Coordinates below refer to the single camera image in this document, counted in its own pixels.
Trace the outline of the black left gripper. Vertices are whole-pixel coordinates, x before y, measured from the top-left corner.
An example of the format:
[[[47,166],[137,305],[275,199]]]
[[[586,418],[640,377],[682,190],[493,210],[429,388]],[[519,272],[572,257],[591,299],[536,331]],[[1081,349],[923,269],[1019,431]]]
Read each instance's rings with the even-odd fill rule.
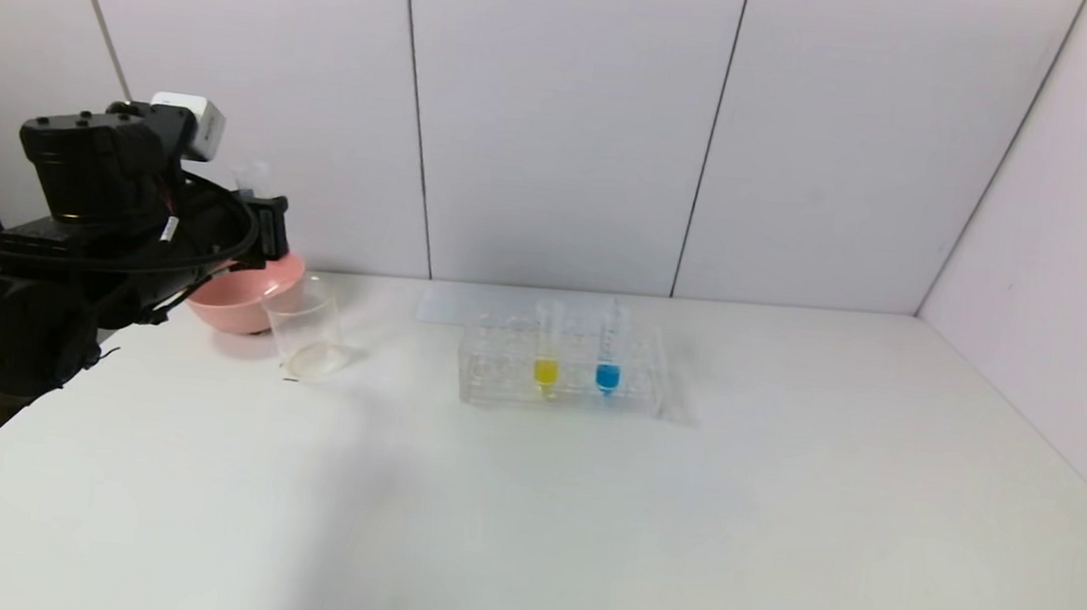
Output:
[[[263,269],[290,252],[286,196],[255,197],[237,189],[186,186],[180,238],[200,256],[218,254],[239,269]]]

